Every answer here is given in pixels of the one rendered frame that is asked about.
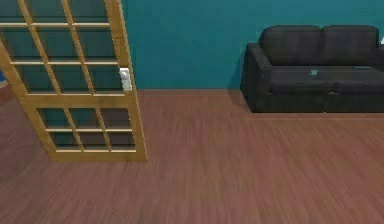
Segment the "wooden glass-pane room door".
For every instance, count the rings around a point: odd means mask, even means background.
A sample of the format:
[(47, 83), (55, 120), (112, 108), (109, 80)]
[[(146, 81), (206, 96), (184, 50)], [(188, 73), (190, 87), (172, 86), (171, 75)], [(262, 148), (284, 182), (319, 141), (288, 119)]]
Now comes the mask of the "wooden glass-pane room door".
[(52, 160), (146, 160), (122, 0), (0, 0), (0, 74)]

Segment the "black sofa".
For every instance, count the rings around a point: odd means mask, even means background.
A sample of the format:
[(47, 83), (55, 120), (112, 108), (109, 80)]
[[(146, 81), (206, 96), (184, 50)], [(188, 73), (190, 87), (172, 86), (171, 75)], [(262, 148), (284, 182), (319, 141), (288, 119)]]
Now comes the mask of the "black sofa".
[[(318, 75), (311, 76), (311, 70)], [(253, 113), (384, 113), (379, 30), (270, 26), (246, 46), (240, 90)]]

